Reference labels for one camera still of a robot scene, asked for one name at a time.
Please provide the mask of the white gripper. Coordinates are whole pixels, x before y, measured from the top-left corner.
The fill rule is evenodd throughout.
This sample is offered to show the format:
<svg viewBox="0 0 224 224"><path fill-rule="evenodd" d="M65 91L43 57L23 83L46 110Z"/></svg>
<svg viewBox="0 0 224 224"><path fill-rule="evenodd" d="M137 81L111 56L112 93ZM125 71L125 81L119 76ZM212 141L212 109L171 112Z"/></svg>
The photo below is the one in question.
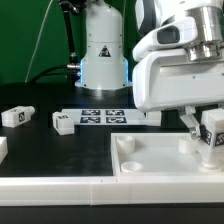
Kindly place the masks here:
<svg viewBox="0 0 224 224"><path fill-rule="evenodd" d="M199 139L194 106L224 101L224 59L190 62L184 49L155 51L135 66L132 81L140 111L180 107L179 117L191 138Z"/></svg>

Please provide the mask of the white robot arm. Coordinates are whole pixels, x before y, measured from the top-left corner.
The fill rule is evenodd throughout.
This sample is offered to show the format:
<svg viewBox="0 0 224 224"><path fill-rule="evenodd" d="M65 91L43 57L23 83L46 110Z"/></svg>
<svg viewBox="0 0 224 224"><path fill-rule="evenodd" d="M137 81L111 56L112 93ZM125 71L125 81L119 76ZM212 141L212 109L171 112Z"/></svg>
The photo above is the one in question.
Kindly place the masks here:
<svg viewBox="0 0 224 224"><path fill-rule="evenodd" d="M122 16L104 0L87 0L87 51L77 85L101 94L133 86L142 112L177 108L191 136L203 126L199 105L224 101L224 0L136 0L141 40L127 77L122 52Z"/></svg>

